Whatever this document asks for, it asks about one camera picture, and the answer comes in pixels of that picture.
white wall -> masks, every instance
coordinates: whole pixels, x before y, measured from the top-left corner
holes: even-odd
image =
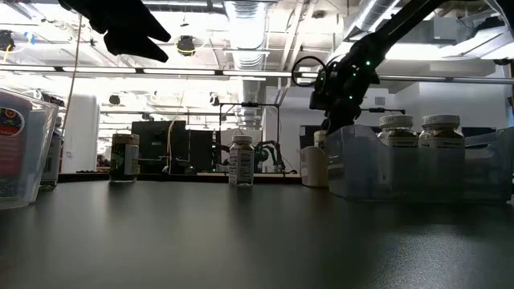
[[[488,77],[504,78],[502,67]],[[460,116],[465,127],[508,127],[508,85],[462,83],[416,83],[396,95],[396,103],[414,116],[421,131],[421,118],[434,114]]]
[[[96,171],[100,104],[96,96],[74,95],[68,110],[62,173]]]

fluorescent light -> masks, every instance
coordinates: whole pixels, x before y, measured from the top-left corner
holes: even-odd
[[[302,73],[302,77],[305,77],[305,78],[317,78],[318,74],[315,73],[315,72],[304,72],[304,73]]]
[[[249,80],[249,81],[266,81],[266,77],[253,77],[253,76],[231,76],[230,80]]]
[[[288,71],[224,71],[228,76],[291,77]]]
[[[172,74],[172,75],[214,75],[215,71],[194,69],[145,69],[148,74]]]
[[[234,49],[234,48],[223,48],[225,54],[258,54],[258,55],[269,55],[269,50],[256,50],[256,49]]]
[[[513,59],[514,58],[514,43],[507,44],[495,51],[485,55],[482,59]]]
[[[74,67],[63,67],[66,72],[73,72]],[[136,73],[134,68],[120,68],[120,67],[77,67],[77,72],[99,72],[99,73]]]
[[[438,60],[439,47],[431,44],[399,43],[391,47],[386,59],[393,60]]]
[[[442,57],[455,56],[484,56],[501,46],[503,42],[512,41],[512,36],[505,26],[494,27],[479,31],[472,39],[463,41],[454,46],[444,47],[441,50]]]
[[[28,66],[28,65],[0,65],[3,71],[55,71],[53,67],[48,66]]]
[[[144,0],[143,4],[145,5],[168,5],[168,6],[198,6],[198,7],[207,7],[207,2],[180,2],[180,1],[150,1]],[[213,4],[212,7],[215,8],[223,8],[222,4]]]

cable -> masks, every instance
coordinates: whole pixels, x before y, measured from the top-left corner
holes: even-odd
[[[273,112],[276,116],[278,116],[279,109],[278,109],[278,108],[275,108],[275,110],[276,110],[276,111],[271,110],[271,112]],[[281,138],[281,136],[282,136],[282,120],[279,118],[279,139]],[[293,166],[291,165],[291,163],[288,161],[288,159],[286,159],[286,158],[284,157],[284,155],[282,154],[282,152],[280,152],[280,154],[282,155],[282,160],[284,160],[285,162],[287,162],[287,163],[288,163],[288,165],[291,167],[291,169],[295,169],[295,167],[293,167]]]
[[[339,10],[340,12],[342,11],[341,8],[337,7],[336,5],[334,5],[334,3],[330,2],[330,0],[325,0],[328,4],[332,5],[332,7],[336,8],[337,10]]]
[[[67,117],[70,115],[71,100],[73,95],[73,87],[75,86],[75,77],[77,74],[77,66],[79,65],[79,51],[80,51],[80,34],[82,33],[82,14],[79,14],[79,33],[77,35],[77,46],[75,48],[75,65],[73,67],[73,75],[71,76],[70,94],[67,98],[66,115],[63,122],[63,133],[66,132]]]
[[[175,124],[175,120],[177,119],[178,113],[180,112],[180,108],[182,107],[182,101],[184,100],[184,95],[186,91],[182,91],[182,96],[180,98],[180,103],[178,104],[177,112],[175,113],[175,116],[173,120],[171,121],[171,124],[168,127],[168,145],[166,146],[166,150],[168,153],[168,174],[171,174],[171,132],[173,131],[173,125]]]
[[[475,28],[471,28],[468,25],[466,25],[466,23],[461,18],[457,18],[457,20],[459,20],[464,25],[464,27],[466,27],[467,29],[471,29],[471,30],[475,29]]]
[[[299,83],[296,82],[296,77],[295,77],[296,67],[298,66],[298,64],[300,64],[302,61],[304,61],[306,59],[313,59],[313,60],[317,61],[323,67],[323,71],[327,71],[327,66],[324,65],[323,61],[321,59],[317,58],[316,56],[304,56],[304,57],[298,59],[298,61],[296,61],[295,65],[292,66],[291,78],[292,78],[292,82],[297,87],[300,87],[300,88],[308,88],[308,87],[311,87],[312,85],[314,85],[316,83],[316,81],[311,82],[311,83],[306,83],[306,84],[299,84]]]
[[[6,64],[7,56],[9,56],[9,52],[10,52],[10,48],[11,48],[11,47],[12,47],[12,46],[11,46],[10,44],[7,46],[6,54],[3,56],[3,63],[2,63],[2,64]]]

product label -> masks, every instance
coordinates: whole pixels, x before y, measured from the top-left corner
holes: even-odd
[[[136,175],[137,172],[137,158],[139,155],[139,147],[132,144],[125,146],[125,175]]]
[[[43,169],[42,181],[57,181],[59,178],[59,157],[61,153],[60,137],[51,139],[50,149],[48,150],[47,161]]]
[[[229,160],[229,184],[251,183],[254,178],[254,151],[231,149]]]
[[[464,149],[465,142],[463,138],[433,138],[428,140],[419,140],[420,148],[430,149]]]
[[[15,110],[0,107],[0,136],[15,136],[23,130],[23,116]]]
[[[418,139],[413,137],[394,137],[382,140],[390,148],[417,148]]]
[[[111,151],[111,175],[114,177],[134,176],[138,169],[139,146],[115,144]]]

lab bench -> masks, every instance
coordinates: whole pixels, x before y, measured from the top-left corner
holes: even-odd
[[[301,185],[59,184],[0,211],[1,288],[512,288],[514,213]]]

